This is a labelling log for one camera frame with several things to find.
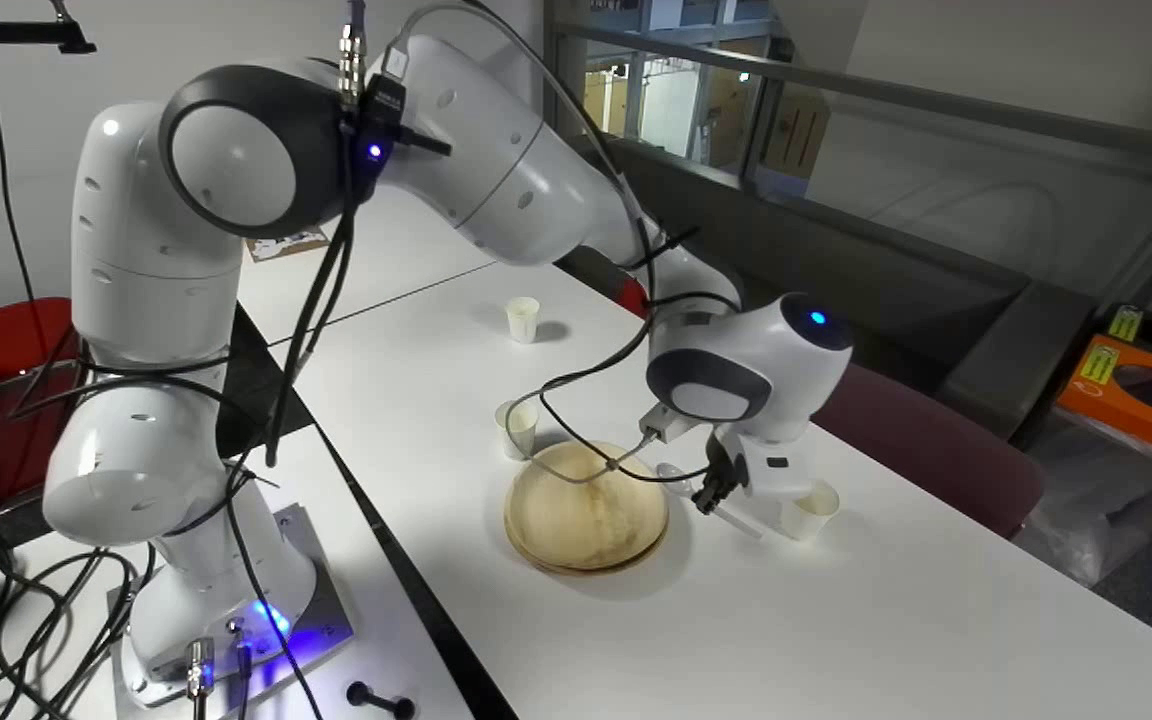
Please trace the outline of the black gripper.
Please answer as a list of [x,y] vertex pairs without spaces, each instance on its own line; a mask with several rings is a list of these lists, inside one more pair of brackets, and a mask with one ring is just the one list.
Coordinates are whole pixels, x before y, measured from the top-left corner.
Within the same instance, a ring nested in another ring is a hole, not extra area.
[[747,464],[730,456],[720,440],[707,440],[704,451],[707,451],[707,470],[704,470],[704,483],[690,494],[690,506],[698,511],[717,511],[737,489],[747,483]]

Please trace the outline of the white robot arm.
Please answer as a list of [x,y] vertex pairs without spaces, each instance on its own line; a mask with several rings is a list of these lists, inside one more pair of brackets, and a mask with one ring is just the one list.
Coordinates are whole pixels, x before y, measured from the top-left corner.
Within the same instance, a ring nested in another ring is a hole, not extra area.
[[851,342],[804,297],[747,308],[737,286],[671,251],[619,171],[601,171],[497,77],[437,37],[405,37],[362,77],[329,61],[219,63],[168,101],[90,115],[72,185],[72,323],[86,395],[44,481],[44,522],[81,546],[152,546],[163,571],[124,653],[155,682],[200,643],[266,643],[300,621],[316,563],[219,451],[219,410],[250,248],[321,230],[305,313],[361,275],[362,206],[405,194],[446,226],[383,241],[391,288],[467,251],[538,269],[593,251],[638,286],[664,419],[713,425],[744,481],[779,474],[837,394]]

